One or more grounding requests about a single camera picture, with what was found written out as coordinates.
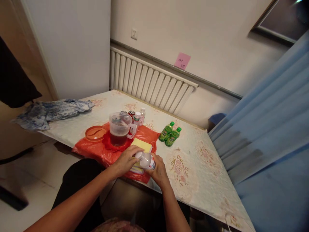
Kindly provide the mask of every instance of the orange lid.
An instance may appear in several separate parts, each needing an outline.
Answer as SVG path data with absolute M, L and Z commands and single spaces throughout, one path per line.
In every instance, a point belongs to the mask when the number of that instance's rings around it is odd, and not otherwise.
M 106 134 L 106 130 L 102 126 L 93 126 L 86 130 L 86 139 L 92 142 L 98 142 L 103 139 Z

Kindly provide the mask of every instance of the bottle cap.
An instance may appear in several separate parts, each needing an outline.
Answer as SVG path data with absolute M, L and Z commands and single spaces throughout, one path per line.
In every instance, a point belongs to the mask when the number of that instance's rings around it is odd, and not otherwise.
M 142 152 L 142 151 L 138 151 L 138 152 L 135 154 L 135 158 L 138 158 L 139 160 L 142 159 L 142 156 L 143 156 L 143 152 Z

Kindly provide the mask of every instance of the person's hand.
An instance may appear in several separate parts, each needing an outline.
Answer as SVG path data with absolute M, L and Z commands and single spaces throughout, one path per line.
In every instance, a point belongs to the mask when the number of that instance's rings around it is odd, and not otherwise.
M 157 185 L 159 185 L 161 191 L 163 192 L 171 186 L 170 180 L 168 179 L 166 173 L 165 164 L 161 156 L 156 155 L 155 153 L 151 153 L 151 155 L 154 158 L 156 166 L 154 170 L 146 170 L 146 173 L 152 177 L 152 179 L 157 183 Z
M 132 168 L 132 166 L 139 161 L 139 159 L 132 157 L 138 151 L 144 151 L 144 149 L 136 145 L 128 147 L 119 156 L 116 162 L 110 166 L 116 178 L 121 177 L 122 175 L 127 173 Z

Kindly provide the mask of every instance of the plastic pitcher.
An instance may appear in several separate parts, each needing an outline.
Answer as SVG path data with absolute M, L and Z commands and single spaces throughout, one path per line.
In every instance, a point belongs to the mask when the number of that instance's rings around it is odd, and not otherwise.
M 126 138 L 132 139 L 137 131 L 137 125 L 132 123 L 132 117 L 123 112 L 109 115 L 110 142 L 115 147 L 123 146 Z

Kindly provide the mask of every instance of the white plastic bottle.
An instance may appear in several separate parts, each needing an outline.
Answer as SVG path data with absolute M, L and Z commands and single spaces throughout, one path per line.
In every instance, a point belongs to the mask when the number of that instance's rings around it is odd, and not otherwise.
M 139 165 L 146 170 L 154 170 L 155 160 L 150 153 L 139 151 L 135 154 L 135 158 L 139 159 Z
M 141 120 L 141 113 L 135 112 L 135 115 L 133 116 L 133 124 L 137 125 L 136 131 L 138 130 L 140 120 Z
M 143 125 L 144 124 L 144 119 L 146 116 L 146 109 L 144 107 L 141 108 L 141 118 L 139 120 L 139 125 Z

